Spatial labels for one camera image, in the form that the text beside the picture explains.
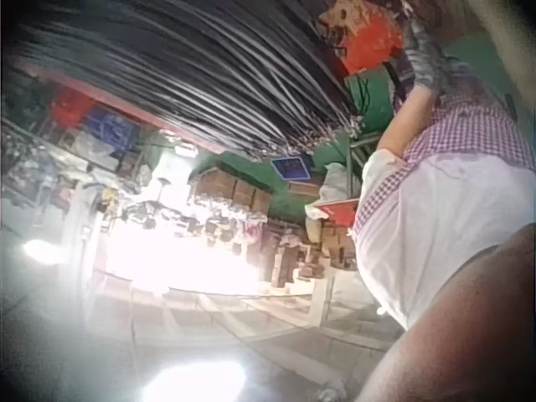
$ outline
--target merchandise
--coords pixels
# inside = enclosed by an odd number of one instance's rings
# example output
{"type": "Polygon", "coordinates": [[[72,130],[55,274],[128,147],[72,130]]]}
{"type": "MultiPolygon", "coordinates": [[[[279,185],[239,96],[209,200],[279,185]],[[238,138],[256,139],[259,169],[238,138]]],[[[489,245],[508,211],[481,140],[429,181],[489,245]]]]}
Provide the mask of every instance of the merchandise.
{"type": "Polygon", "coordinates": [[[18,26],[7,49],[15,62],[251,159],[310,152],[338,129],[359,129],[344,68],[301,1],[59,3],[37,3],[18,26]]]}

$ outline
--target bright light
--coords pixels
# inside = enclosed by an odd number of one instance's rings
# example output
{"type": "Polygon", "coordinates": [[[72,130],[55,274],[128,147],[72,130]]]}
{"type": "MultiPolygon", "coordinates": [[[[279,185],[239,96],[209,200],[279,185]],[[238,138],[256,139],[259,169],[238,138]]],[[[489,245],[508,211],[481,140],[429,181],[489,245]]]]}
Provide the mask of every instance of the bright light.
{"type": "Polygon", "coordinates": [[[153,293],[169,287],[256,295],[259,286],[258,270],[228,250],[207,248],[195,238],[177,239],[164,229],[143,230],[130,224],[118,223],[114,228],[106,269],[153,293]]]}
{"type": "Polygon", "coordinates": [[[193,363],[161,372],[143,390],[143,402],[233,402],[244,382],[237,363],[193,363]]]}
{"type": "Polygon", "coordinates": [[[140,278],[136,278],[131,285],[139,291],[150,291],[155,296],[162,296],[169,292],[169,287],[160,281],[154,281],[150,276],[146,279],[146,281],[142,281],[140,278]]]}
{"type": "Polygon", "coordinates": [[[64,261],[65,255],[57,245],[44,240],[30,240],[23,245],[24,252],[43,265],[55,265],[64,261]]]}

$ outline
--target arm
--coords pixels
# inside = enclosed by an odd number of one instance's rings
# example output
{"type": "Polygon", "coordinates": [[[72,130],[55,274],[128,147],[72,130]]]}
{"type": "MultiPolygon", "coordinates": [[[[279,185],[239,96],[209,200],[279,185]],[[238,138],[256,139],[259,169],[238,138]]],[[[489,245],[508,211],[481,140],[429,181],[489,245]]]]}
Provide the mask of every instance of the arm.
{"type": "Polygon", "coordinates": [[[378,149],[387,149],[402,158],[411,140],[428,125],[436,100],[434,91],[416,85],[380,138],[378,149]]]}
{"type": "Polygon", "coordinates": [[[462,268],[356,402],[534,400],[535,227],[462,268]]]}

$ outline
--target cardboard box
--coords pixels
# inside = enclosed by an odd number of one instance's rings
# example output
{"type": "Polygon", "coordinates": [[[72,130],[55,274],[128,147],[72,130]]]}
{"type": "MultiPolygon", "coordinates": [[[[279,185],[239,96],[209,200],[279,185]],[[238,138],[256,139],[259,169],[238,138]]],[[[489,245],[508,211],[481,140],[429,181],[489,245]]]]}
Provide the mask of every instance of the cardboard box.
{"type": "Polygon", "coordinates": [[[232,199],[236,180],[234,176],[218,168],[209,169],[195,178],[192,182],[190,193],[192,195],[206,194],[215,198],[232,199]]]}
{"type": "Polygon", "coordinates": [[[233,204],[251,208],[254,193],[255,187],[244,180],[237,179],[234,186],[233,204]]]}
{"type": "Polygon", "coordinates": [[[251,210],[253,212],[260,212],[264,215],[267,215],[268,209],[270,209],[270,204],[271,194],[256,188],[253,194],[253,203],[251,204],[251,210]]]}

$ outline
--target orange object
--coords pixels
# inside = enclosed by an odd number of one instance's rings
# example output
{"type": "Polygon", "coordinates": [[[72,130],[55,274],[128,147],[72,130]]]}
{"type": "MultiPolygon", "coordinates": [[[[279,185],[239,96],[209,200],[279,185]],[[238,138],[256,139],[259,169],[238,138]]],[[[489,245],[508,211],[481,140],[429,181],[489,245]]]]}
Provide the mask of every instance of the orange object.
{"type": "Polygon", "coordinates": [[[387,11],[364,0],[337,0],[319,22],[348,74],[381,64],[403,46],[402,33],[387,11]]]}
{"type": "Polygon", "coordinates": [[[343,64],[350,74],[382,64],[403,46],[401,33],[381,14],[371,16],[367,25],[349,33],[341,45],[346,48],[343,64]]]}
{"type": "Polygon", "coordinates": [[[358,198],[346,199],[344,201],[332,201],[330,203],[315,204],[315,207],[329,216],[329,220],[351,228],[355,220],[355,212],[358,209],[358,198]]]}

